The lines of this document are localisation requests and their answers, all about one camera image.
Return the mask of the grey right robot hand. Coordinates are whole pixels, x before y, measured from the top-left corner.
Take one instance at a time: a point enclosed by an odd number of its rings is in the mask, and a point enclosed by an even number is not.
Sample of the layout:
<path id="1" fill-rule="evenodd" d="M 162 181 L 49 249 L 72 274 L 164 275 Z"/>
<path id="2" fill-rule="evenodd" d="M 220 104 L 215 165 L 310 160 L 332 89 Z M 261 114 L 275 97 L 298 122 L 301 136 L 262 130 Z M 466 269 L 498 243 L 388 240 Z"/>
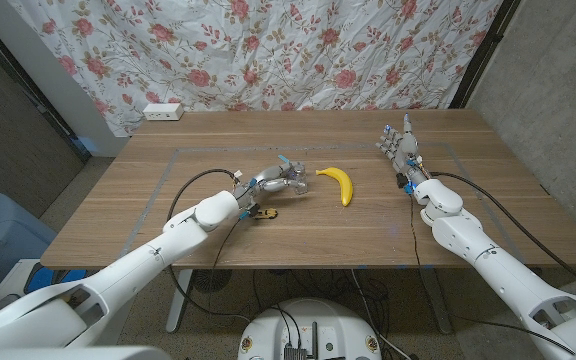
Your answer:
<path id="1" fill-rule="evenodd" d="M 420 171 L 421 157 L 417 139 L 412 133 L 409 114 L 403 117 L 403 131 L 399 132 L 390 125 L 384 128 L 384 135 L 375 146 L 391 161 L 393 168 L 402 174 Z"/>

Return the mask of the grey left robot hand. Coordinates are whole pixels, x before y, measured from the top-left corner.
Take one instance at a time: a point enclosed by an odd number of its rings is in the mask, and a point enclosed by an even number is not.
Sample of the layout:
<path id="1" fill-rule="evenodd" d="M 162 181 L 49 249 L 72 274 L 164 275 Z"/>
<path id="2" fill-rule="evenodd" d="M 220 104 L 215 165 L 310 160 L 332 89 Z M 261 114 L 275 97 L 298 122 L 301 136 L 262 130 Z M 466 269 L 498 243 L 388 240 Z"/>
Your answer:
<path id="1" fill-rule="evenodd" d="M 278 192 L 285 188 L 293 188 L 297 195 L 308 192 L 306 170 L 303 163 L 288 161 L 263 170 L 251 179 L 239 198 L 255 197 L 263 191 Z"/>

